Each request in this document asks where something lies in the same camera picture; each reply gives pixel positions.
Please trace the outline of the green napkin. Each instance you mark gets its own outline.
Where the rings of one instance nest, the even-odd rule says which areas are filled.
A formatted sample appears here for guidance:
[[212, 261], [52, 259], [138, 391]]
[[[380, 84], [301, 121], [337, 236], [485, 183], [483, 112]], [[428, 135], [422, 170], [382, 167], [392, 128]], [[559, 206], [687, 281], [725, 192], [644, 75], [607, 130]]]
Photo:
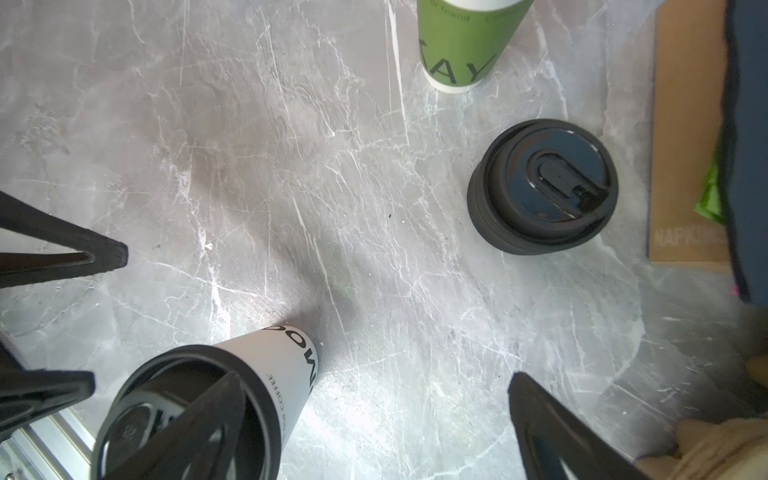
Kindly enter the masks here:
[[715, 152], [704, 176], [702, 192], [694, 205], [694, 211], [706, 219], [724, 225], [725, 218], [719, 192], [719, 164], [719, 153]]

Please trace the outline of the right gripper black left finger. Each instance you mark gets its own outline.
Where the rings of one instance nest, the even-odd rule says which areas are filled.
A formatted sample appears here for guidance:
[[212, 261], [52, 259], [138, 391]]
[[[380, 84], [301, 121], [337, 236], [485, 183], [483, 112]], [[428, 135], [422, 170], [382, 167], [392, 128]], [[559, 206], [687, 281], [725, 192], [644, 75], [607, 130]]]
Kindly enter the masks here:
[[107, 428], [103, 479], [226, 479], [245, 414], [238, 375], [229, 373], [174, 412], [148, 391]]

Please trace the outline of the brown cardboard napkin tray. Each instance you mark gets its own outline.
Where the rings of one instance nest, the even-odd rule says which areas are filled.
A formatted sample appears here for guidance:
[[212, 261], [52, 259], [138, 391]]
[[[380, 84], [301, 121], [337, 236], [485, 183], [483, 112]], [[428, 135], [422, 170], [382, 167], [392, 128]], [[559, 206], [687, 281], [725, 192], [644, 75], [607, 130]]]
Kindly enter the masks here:
[[726, 71], [723, 1], [656, 11], [648, 255], [660, 265], [727, 272], [723, 226], [697, 213], [718, 144]]

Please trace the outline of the white paper coffee cup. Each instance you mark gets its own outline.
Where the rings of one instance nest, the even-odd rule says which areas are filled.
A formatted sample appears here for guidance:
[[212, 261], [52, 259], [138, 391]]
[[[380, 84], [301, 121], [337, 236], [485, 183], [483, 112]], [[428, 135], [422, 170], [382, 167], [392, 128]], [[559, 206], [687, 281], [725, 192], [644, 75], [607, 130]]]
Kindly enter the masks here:
[[256, 408], [284, 449], [319, 371], [318, 350], [311, 338], [295, 326], [278, 324], [215, 347], [243, 362], [255, 378], [251, 390]]

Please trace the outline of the beige pulp cup carrier stack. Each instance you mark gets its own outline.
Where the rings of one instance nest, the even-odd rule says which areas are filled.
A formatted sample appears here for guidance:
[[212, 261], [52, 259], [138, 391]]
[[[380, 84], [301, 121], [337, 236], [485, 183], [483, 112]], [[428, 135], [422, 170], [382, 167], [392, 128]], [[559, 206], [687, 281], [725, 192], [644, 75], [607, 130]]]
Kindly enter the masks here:
[[686, 418], [676, 427], [677, 452], [638, 459], [650, 479], [765, 479], [767, 416], [720, 424]]

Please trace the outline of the stack of black lids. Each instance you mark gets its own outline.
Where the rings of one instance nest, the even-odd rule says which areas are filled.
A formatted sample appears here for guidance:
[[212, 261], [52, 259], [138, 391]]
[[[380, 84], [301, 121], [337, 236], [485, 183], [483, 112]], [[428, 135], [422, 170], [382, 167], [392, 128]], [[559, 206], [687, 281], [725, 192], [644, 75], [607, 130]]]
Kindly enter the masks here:
[[536, 119], [492, 142], [471, 175], [467, 209], [494, 248], [534, 256], [594, 238], [618, 198], [614, 162], [596, 136], [570, 122]]

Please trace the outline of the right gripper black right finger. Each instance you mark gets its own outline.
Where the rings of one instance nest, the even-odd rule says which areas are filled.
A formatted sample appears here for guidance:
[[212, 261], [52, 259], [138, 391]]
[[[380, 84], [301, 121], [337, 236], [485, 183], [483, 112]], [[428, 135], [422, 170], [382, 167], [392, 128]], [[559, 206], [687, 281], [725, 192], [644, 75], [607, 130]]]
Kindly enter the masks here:
[[528, 374], [514, 373], [508, 398], [527, 478], [646, 477]]

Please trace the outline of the dark grey napkin stack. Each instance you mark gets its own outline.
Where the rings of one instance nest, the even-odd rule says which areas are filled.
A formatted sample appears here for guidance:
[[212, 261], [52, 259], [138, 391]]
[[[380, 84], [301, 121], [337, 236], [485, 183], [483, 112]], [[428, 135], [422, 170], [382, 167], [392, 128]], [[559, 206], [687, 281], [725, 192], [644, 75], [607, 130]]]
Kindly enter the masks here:
[[740, 298], [767, 304], [767, 3], [729, 1], [719, 190]]

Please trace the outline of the stack of paper cups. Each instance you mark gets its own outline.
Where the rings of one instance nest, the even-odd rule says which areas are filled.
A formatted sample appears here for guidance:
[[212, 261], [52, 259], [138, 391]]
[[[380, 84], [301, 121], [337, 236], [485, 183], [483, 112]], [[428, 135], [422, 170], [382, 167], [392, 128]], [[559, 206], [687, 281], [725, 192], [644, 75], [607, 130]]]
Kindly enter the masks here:
[[532, 0], [418, 0], [421, 64], [437, 90], [461, 94], [493, 70]]

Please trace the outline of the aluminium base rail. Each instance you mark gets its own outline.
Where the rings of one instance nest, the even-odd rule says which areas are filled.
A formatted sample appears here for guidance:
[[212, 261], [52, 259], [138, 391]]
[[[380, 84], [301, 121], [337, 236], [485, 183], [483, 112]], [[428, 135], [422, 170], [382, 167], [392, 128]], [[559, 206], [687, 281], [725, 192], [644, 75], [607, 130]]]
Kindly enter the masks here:
[[90, 479], [94, 436], [65, 409], [1, 443], [2, 479]]

